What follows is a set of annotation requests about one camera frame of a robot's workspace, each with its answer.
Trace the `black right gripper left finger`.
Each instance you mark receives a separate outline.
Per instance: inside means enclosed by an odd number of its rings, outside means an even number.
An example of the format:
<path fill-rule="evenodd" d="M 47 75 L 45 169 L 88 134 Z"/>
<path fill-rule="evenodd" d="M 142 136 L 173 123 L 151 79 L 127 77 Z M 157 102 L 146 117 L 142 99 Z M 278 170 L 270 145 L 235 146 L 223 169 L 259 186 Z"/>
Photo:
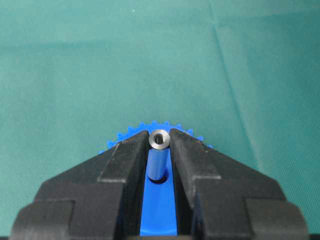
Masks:
<path fill-rule="evenodd" d="M 140 234 L 149 150 L 143 130 L 42 183 L 12 240 L 122 240 Z"/>

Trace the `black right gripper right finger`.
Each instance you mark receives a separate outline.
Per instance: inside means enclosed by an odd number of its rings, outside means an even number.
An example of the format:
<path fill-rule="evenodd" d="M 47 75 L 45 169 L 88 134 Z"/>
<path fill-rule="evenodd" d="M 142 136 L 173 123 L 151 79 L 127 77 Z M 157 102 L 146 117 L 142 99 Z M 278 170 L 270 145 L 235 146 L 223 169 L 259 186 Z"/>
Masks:
<path fill-rule="evenodd" d="M 177 232 L 195 240 L 307 240 L 276 180 L 171 129 Z"/>

